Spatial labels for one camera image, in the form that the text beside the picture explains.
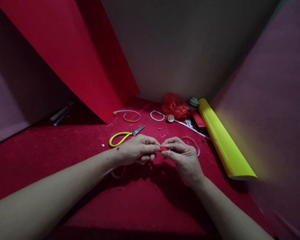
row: hand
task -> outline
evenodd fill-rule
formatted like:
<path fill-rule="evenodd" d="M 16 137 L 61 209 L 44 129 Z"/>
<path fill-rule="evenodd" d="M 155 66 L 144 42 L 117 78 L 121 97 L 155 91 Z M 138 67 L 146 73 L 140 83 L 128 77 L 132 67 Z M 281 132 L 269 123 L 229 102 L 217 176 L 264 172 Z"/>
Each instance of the hand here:
<path fill-rule="evenodd" d="M 185 144 L 178 137 L 168 138 L 161 145 L 177 151 L 162 151 L 161 154 L 176 163 L 182 179 L 189 186 L 194 188 L 203 182 L 205 176 L 203 175 L 197 151 L 194 147 Z"/>
<path fill-rule="evenodd" d="M 160 151 L 159 142 L 149 136 L 138 134 L 113 149 L 118 154 L 118 165 L 129 165 L 134 162 L 144 165 L 153 160 Z"/>

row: scissor handle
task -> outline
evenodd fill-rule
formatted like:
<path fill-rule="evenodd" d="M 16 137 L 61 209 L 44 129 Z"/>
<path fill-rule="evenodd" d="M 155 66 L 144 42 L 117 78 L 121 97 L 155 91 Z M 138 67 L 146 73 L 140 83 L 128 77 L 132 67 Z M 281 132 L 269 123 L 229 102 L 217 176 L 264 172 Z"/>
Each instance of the scissor handle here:
<path fill-rule="evenodd" d="M 125 136 L 123 139 L 121 139 L 120 142 L 118 142 L 117 144 L 113 145 L 113 144 L 112 144 L 112 140 L 113 140 L 116 136 L 123 135 L 123 134 L 126 134 L 126 136 Z M 111 147 L 119 146 L 119 145 L 120 145 L 121 143 L 123 143 L 123 141 L 126 140 L 126 138 L 129 137 L 130 135 L 132 135 L 131 132 L 121 132 L 121 133 L 117 133 L 117 134 L 113 135 L 113 136 L 110 138 L 109 144 L 110 144 Z"/>

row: scissor blade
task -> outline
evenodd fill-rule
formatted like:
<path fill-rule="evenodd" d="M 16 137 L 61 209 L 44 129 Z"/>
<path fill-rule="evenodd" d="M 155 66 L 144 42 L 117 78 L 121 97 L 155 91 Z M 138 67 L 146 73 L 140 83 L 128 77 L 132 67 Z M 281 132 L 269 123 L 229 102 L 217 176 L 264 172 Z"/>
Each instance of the scissor blade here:
<path fill-rule="evenodd" d="M 139 127 L 137 130 L 135 130 L 132 134 L 135 136 L 135 135 L 137 135 L 144 127 L 145 127 L 146 125 L 144 125 L 144 126 L 141 126 L 141 127 Z"/>

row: pink wall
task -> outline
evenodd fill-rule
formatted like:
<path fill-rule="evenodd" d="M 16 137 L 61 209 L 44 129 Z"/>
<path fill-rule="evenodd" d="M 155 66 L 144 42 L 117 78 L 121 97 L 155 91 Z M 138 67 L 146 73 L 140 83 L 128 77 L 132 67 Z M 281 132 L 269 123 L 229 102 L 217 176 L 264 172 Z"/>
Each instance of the pink wall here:
<path fill-rule="evenodd" d="M 283 7 L 211 105 L 259 177 L 249 182 L 257 204 L 279 237 L 300 239 L 300 0 Z"/>
<path fill-rule="evenodd" d="M 0 10 L 0 141 L 62 107 L 71 94 Z"/>

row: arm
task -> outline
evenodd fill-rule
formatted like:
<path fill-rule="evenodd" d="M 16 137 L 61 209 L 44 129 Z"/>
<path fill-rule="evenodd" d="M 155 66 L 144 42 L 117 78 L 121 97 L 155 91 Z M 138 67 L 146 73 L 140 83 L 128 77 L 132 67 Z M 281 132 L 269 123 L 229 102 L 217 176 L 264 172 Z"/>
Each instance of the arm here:
<path fill-rule="evenodd" d="M 153 160 L 154 138 L 129 141 L 66 168 L 0 200 L 0 239 L 41 239 L 108 173 L 121 165 Z"/>
<path fill-rule="evenodd" d="M 203 175 L 196 149 L 174 137 L 162 146 L 176 150 L 161 154 L 173 160 L 181 177 L 194 190 L 224 240 L 273 239 Z"/>

